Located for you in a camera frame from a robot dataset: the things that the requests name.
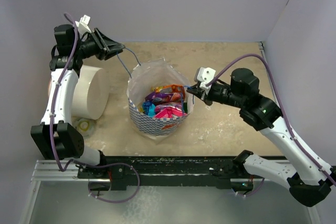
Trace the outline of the blue checkered paper bag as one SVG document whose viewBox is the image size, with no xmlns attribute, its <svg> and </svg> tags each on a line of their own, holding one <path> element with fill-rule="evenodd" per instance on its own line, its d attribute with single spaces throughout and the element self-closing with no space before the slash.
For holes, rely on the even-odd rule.
<svg viewBox="0 0 336 224">
<path fill-rule="evenodd" d="M 138 65 L 129 71 L 127 97 L 130 119 L 134 128 L 142 135 L 156 141 L 160 141 L 176 131 L 187 119 L 194 109 L 194 96 L 186 92 L 190 82 L 180 72 L 174 69 L 164 58 L 138 62 Z M 159 87 L 177 84 L 184 87 L 179 102 L 166 104 L 178 104 L 183 110 L 183 101 L 188 99 L 188 114 L 178 118 L 158 119 L 144 114 L 142 104 L 145 97 L 151 92 L 159 92 Z"/>
</svg>

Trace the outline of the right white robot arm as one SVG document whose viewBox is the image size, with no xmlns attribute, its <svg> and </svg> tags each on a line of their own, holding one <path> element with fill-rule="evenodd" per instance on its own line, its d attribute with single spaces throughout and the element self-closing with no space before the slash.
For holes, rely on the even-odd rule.
<svg viewBox="0 0 336 224">
<path fill-rule="evenodd" d="M 234 173 L 238 177 L 250 174 L 275 182 L 306 207 L 323 201 L 331 192 L 335 168 L 321 159 L 294 130 L 289 130 L 280 107 L 259 93 L 259 79 L 251 70 L 235 69 L 230 84 L 220 80 L 212 82 L 215 73 L 212 68 L 198 68 L 196 84 L 187 92 L 207 105 L 217 102 L 239 108 L 243 121 L 275 144 L 289 161 L 288 165 L 281 165 L 251 151 L 242 151 L 233 159 Z"/>
</svg>

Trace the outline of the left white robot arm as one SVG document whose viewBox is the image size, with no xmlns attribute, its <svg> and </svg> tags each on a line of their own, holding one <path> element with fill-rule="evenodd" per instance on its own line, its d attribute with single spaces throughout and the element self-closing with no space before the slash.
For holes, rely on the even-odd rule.
<svg viewBox="0 0 336 224">
<path fill-rule="evenodd" d="M 83 60 L 92 56 L 108 60 L 123 52 L 125 46 L 95 28 L 85 32 L 81 40 L 76 26 L 64 24 L 54 28 L 56 45 L 49 63 L 51 87 L 45 114 L 38 125 L 31 127 L 30 134 L 42 156 L 59 162 L 71 159 L 90 166 L 96 178 L 108 172 L 102 151 L 85 146 L 82 135 L 71 124 L 71 106 Z"/>
</svg>

